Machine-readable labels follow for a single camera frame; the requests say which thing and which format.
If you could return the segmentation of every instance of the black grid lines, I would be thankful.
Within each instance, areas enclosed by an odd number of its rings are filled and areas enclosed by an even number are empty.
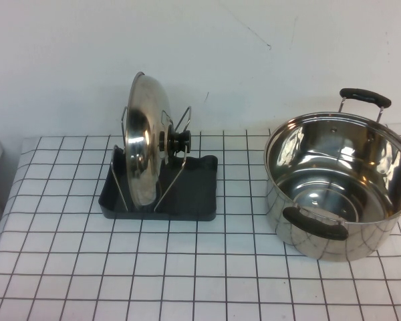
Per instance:
[[[194,156],[219,159],[217,217],[198,223],[103,217],[98,196],[119,136],[39,140],[25,151],[2,219],[0,320],[16,310],[23,320],[71,320],[82,311],[88,320],[401,321],[401,221],[380,254],[351,263],[316,261],[284,245],[262,195],[268,136],[194,136]]]

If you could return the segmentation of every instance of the white wall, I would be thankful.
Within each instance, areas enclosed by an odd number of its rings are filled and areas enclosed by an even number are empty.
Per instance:
[[[197,128],[336,110],[345,86],[401,122],[401,0],[0,0],[0,193],[23,137],[119,133],[140,70]]]

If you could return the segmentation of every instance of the stainless steel pot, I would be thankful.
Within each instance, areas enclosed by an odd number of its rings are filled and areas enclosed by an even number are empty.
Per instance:
[[[302,254],[330,261],[370,255],[401,215],[401,138],[378,123],[391,101],[341,90],[339,112],[280,126],[265,147],[267,218]],[[376,122],[342,113],[347,99],[380,107]]]

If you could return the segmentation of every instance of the black pot handle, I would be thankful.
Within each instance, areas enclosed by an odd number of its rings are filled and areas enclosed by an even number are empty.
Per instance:
[[[392,103],[389,98],[365,89],[343,88],[340,90],[340,96],[346,99],[356,99],[362,102],[370,102],[377,105],[379,108],[387,108]]]
[[[324,239],[344,241],[348,238],[348,230],[341,224],[328,225],[300,213],[297,207],[286,207],[282,214],[284,218],[299,229]]]

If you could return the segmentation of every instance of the black plastic tray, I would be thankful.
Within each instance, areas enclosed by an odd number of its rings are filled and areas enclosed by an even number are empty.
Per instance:
[[[180,221],[211,221],[217,210],[217,167],[215,156],[202,158],[187,157],[183,172],[177,178],[161,204],[154,212],[156,203],[137,209],[133,204],[126,179],[125,155],[121,148],[114,151],[114,172],[125,198],[126,210],[114,180],[111,168],[98,203],[108,219],[164,219]],[[157,195],[160,188],[164,193],[181,169],[182,158],[172,157],[169,163],[161,165]]]

